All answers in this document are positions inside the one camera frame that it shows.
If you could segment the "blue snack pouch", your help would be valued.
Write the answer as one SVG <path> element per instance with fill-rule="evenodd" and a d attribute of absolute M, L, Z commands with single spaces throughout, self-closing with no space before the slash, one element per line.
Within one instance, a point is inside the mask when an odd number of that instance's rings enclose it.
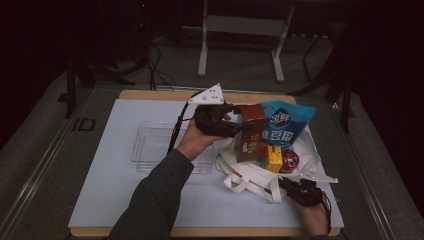
<path fill-rule="evenodd" d="M 261 103 L 267 118 L 262 141 L 269 145 L 289 149 L 315 114 L 315 108 L 289 104 L 283 101 Z"/>

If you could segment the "white table mat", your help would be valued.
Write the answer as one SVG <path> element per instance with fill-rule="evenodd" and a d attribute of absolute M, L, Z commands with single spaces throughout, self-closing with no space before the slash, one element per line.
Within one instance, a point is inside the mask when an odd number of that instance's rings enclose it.
<path fill-rule="evenodd" d="M 141 122 L 175 123 L 181 101 L 115 101 L 79 198 L 69 221 L 78 236 L 101 235 L 117 222 L 142 179 L 130 160 Z M 218 154 L 225 140 L 218 141 Z M 175 236 L 299 235 L 303 224 L 291 200 L 271 203 L 246 190 L 234 193 L 224 185 L 225 173 L 191 174 L 181 193 Z"/>

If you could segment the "red round can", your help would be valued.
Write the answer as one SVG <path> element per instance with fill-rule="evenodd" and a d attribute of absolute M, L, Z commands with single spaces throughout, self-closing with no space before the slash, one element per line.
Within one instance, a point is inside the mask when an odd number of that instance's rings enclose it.
<path fill-rule="evenodd" d="M 281 167 L 281 173 L 292 173 L 299 164 L 298 155 L 292 150 L 284 150 L 282 152 L 283 165 Z"/>

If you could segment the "white canvas tote bag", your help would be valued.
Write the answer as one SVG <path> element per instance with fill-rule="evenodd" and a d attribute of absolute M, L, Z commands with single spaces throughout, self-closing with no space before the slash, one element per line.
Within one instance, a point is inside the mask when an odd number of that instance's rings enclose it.
<path fill-rule="evenodd" d="M 272 173 L 257 162 L 238 163 L 235 157 L 234 140 L 222 144 L 216 159 L 216 168 L 227 174 L 224 184 L 235 193 L 249 191 L 271 203 L 280 203 L 286 196 L 278 187 L 278 180 L 286 177 L 299 182 L 307 179 L 315 182 L 337 183 L 338 179 L 327 176 L 322 169 L 321 158 L 315 147 L 309 128 L 306 128 L 292 145 L 300 157 L 300 165 L 292 173 Z"/>

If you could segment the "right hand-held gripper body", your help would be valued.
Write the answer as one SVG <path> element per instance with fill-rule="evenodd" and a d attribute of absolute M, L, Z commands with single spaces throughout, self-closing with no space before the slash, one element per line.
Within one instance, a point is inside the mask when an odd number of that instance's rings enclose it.
<path fill-rule="evenodd" d="M 317 182 L 305 179 L 303 177 L 286 177 L 293 181 L 294 189 L 297 196 L 294 200 L 296 203 L 304 207 L 312 207 L 321 203 L 322 198 L 325 202 L 331 204 L 326 193 L 317 186 Z"/>

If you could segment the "person's left hand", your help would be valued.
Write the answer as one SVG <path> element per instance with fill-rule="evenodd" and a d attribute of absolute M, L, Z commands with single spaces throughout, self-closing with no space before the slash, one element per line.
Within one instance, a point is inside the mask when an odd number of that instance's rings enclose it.
<path fill-rule="evenodd" d="M 187 159 L 193 161 L 214 142 L 224 140 L 221 136 L 205 135 L 196 127 L 195 119 L 189 121 L 185 134 L 177 146 L 177 150 Z"/>

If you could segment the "white metal stand frame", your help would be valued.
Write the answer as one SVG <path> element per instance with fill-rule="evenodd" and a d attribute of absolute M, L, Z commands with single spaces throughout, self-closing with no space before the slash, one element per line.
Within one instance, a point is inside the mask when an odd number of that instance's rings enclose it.
<path fill-rule="evenodd" d="M 202 44 L 198 65 L 198 76 L 204 77 L 207 71 L 208 59 L 208 33 L 223 32 L 236 34 L 250 34 L 274 36 L 279 38 L 278 45 L 271 51 L 271 58 L 277 82 L 284 82 L 285 77 L 280 55 L 288 35 L 295 7 L 290 6 L 284 20 L 257 19 L 210 15 L 208 13 L 208 0 L 203 0 L 202 15 Z"/>

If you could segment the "person's right hand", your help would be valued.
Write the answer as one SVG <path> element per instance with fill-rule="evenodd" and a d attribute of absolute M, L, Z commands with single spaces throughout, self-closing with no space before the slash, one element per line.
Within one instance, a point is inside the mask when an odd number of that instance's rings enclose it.
<path fill-rule="evenodd" d="M 322 198 L 321 203 L 316 206 L 304 207 L 298 203 L 295 203 L 295 206 L 300 212 L 303 225 L 310 237 L 328 236 L 328 204 L 325 198 Z"/>

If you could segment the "yellow drink carton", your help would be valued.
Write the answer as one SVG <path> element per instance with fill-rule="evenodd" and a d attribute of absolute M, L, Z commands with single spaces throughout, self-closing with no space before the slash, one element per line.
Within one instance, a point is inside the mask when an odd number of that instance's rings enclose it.
<path fill-rule="evenodd" d="M 268 146 L 262 157 L 261 166 L 270 172 L 278 173 L 283 166 L 281 147 Z"/>

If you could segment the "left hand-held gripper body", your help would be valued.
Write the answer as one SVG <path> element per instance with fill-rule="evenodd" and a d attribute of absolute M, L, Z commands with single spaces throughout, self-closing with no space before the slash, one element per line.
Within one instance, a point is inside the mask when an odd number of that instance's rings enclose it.
<path fill-rule="evenodd" d="M 189 104 L 196 105 L 193 118 L 196 127 L 206 135 L 234 138 L 237 134 L 230 128 L 231 121 L 224 119 L 228 113 L 224 113 L 222 105 L 224 100 L 221 85 L 219 83 L 212 87 L 193 94 L 188 99 Z"/>

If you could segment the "metal floor rail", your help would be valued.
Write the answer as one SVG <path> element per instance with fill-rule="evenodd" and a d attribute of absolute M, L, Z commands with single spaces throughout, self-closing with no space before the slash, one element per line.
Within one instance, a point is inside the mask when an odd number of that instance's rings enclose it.
<path fill-rule="evenodd" d="M 37 193 L 39 186 L 41 185 L 50 166 L 56 159 L 56 156 L 63 145 L 64 139 L 71 131 L 76 119 L 77 112 L 74 112 L 69 118 L 64 120 L 64 123 L 53 138 L 35 170 L 24 183 L 17 195 L 17 198 L 14 200 L 11 208 L 0 223 L 0 240 L 7 240 L 16 228 L 17 222 L 26 211 L 26 208 L 31 203 L 34 195 Z"/>
<path fill-rule="evenodd" d="M 365 200 L 379 230 L 380 236 L 383 240 L 396 240 L 391 225 L 388 222 L 387 216 L 381 207 L 380 201 L 371 184 L 370 178 L 366 172 L 366 168 L 362 164 L 359 153 L 354 147 L 350 147 L 349 152 L 355 167 L 358 183 L 361 186 Z"/>

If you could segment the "black metal stand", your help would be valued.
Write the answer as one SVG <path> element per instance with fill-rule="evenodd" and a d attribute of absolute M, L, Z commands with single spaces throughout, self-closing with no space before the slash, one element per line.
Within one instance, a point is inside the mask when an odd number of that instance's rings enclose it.
<path fill-rule="evenodd" d="M 327 103 L 335 105 L 338 99 L 342 98 L 340 125 L 344 132 L 349 134 L 349 112 L 353 79 L 349 76 L 348 69 L 343 65 L 343 55 L 343 39 L 339 38 L 321 71 L 312 82 L 299 90 L 288 92 L 288 95 L 302 96 L 328 84 L 324 99 Z"/>

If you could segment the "clear plastic container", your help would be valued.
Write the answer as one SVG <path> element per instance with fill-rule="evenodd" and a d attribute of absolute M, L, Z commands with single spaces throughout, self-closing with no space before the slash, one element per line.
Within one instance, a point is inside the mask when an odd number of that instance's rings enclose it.
<path fill-rule="evenodd" d="M 151 172 L 167 155 L 174 123 L 144 121 L 139 125 L 130 160 L 138 172 Z M 194 161 L 193 174 L 209 174 L 218 151 L 209 146 Z"/>

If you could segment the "brown carton box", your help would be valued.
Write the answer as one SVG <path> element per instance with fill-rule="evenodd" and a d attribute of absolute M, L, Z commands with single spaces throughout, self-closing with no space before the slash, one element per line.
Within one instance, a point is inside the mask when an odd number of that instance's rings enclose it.
<path fill-rule="evenodd" d="M 242 130 L 235 137 L 236 161 L 254 161 L 258 156 L 262 132 L 267 122 L 262 106 L 260 104 L 240 105 L 238 122 L 242 125 Z"/>

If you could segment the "black tripod stand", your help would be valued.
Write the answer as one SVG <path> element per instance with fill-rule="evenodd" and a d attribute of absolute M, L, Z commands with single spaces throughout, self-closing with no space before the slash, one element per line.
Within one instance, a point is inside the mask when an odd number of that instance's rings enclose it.
<path fill-rule="evenodd" d="M 127 81 L 122 77 L 118 76 L 116 73 L 108 70 L 103 65 L 95 62 L 87 56 L 82 55 L 77 51 L 70 51 L 66 54 L 66 103 L 67 103 L 67 112 L 65 117 L 70 118 L 76 109 L 76 80 L 75 77 L 78 77 L 80 83 L 85 87 L 93 87 L 95 84 L 95 79 L 92 76 L 92 72 L 96 70 L 101 74 L 104 74 L 106 77 L 109 77 L 111 80 L 116 81 L 119 84 L 123 85 L 133 85 L 133 82 Z"/>

